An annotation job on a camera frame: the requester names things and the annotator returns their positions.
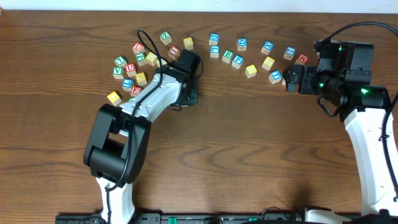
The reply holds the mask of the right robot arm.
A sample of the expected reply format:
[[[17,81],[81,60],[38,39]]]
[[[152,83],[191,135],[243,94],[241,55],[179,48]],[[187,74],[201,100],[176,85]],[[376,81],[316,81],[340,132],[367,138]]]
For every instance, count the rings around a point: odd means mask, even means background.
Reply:
[[[354,148],[361,183],[358,218],[308,208],[309,223],[397,223],[397,148],[393,133],[393,102],[383,86],[371,84],[374,46],[364,42],[329,41],[316,44],[317,65],[295,64],[283,72],[288,92],[317,95],[336,106]]]

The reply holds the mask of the red E block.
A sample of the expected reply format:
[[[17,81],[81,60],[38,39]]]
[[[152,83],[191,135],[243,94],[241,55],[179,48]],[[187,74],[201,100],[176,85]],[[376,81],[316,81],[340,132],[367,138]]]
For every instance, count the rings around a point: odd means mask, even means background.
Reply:
[[[142,91],[142,88],[141,88],[141,87],[139,87],[139,86],[133,86],[133,87],[131,88],[130,95],[131,95],[132,97],[135,97],[135,96],[137,96],[141,91]]]

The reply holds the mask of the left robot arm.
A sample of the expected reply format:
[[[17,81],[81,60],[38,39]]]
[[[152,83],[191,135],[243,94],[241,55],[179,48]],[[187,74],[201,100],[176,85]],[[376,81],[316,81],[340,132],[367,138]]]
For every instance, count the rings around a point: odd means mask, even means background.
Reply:
[[[151,83],[119,106],[105,104],[97,115],[83,155],[101,188],[104,223],[129,223],[134,214],[133,182],[147,152],[152,123],[169,106],[197,103],[199,55],[183,50],[177,61],[157,68]]]

